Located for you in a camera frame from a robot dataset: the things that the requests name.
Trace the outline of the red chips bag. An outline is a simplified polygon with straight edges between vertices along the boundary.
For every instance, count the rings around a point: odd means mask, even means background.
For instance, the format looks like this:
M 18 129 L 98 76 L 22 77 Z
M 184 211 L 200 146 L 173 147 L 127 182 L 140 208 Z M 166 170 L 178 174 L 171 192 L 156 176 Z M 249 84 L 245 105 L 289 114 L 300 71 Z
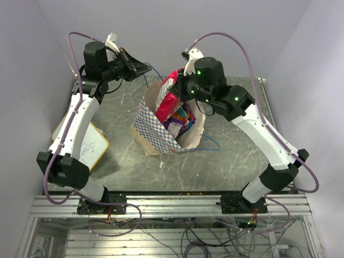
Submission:
M 155 116 L 161 123 L 181 107 L 178 97 L 171 92 L 172 87 L 176 84 L 179 70 L 173 71 L 163 81 L 157 99 L 155 101 Z

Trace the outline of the blue checkered paper bag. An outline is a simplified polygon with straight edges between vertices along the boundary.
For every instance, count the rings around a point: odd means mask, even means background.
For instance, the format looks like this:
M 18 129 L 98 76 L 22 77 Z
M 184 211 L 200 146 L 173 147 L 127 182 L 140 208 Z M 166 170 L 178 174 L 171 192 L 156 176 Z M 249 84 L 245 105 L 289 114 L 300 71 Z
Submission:
M 155 100 L 162 85 L 162 82 L 147 85 L 130 128 L 130 133 L 146 155 L 175 154 L 190 150 L 220 150 L 220 145 L 214 139 L 203 134 L 206 115 L 202 114 L 202 105 L 194 100 L 188 102 L 196 116 L 196 122 L 191 129 L 175 139 L 164 128 L 153 113 Z

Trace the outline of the purple snack packet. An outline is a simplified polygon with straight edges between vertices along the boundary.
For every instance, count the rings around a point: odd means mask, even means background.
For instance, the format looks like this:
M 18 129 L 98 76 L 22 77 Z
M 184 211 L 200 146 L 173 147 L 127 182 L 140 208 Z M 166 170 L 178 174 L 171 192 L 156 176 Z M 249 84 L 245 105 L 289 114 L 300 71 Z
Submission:
M 177 138 L 182 127 L 185 125 L 185 122 L 177 118 L 170 117 L 163 123 L 163 125 L 173 138 Z

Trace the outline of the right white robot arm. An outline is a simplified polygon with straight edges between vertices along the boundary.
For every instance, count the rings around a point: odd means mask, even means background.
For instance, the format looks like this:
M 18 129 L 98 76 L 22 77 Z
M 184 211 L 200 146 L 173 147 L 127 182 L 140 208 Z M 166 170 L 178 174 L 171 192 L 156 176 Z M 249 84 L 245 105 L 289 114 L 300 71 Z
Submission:
M 250 212 L 264 195 L 287 187 L 309 157 L 307 150 L 287 145 L 265 116 L 259 114 L 255 99 L 245 88 L 227 84 L 223 65 L 215 58 L 189 60 L 185 68 L 177 70 L 171 91 L 184 102 L 194 99 L 208 104 L 213 113 L 241 129 L 268 159 L 266 169 L 240 192 L 236 204 L 244 213 Z

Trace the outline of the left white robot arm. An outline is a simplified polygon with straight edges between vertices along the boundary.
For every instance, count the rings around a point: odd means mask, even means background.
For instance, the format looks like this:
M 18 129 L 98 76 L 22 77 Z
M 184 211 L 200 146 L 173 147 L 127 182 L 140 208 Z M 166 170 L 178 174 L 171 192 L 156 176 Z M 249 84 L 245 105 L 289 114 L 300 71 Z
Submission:
M 44 193 L 49 196 L 48 184 L 69 187 L 72 193 L 85 198 L 97 213 L 109 209 L 109 192 L 90 177 L 90 169 L 79 161 L 82 143 L 92 117 L 108 92 L 111 81 L 131 82 L 151 71 L 151 67 L 133 58 L 122 47 L 92 41 L 85 45 L 84 65 L 79 69 L 72 90 L 70 107 L 58 136 L 46 152 L 39 152 L 37 163 L 44 174 Z

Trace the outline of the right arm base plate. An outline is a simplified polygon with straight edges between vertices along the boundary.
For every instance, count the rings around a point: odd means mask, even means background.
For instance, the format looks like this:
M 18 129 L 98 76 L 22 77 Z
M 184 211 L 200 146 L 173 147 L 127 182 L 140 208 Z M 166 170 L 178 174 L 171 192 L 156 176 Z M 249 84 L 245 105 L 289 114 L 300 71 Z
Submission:
M 221 207 L 222 214 L 253 214 L 267 213 L 266 199 L 261 197 L 257 202 L 250 203 L 238 191 L 225 192 L 216 205 Z

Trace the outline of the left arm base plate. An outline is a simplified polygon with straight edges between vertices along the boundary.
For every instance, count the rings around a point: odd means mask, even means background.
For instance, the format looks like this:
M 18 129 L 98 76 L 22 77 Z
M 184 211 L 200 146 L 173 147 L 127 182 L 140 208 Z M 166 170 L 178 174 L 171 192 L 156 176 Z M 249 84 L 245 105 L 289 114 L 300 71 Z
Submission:
M 80 199 L 77 207 L 78 215 L 96 215 L 96 214 L 115 214 L 122 215 L 126 212 L 125 205 L 119 205 L 119 203 L 126 203 L 127 198 L 122 193 L 110 193 L 107 203 L 116 203 L 116 205 L 100 205 L 93 203 L 89 200 Z

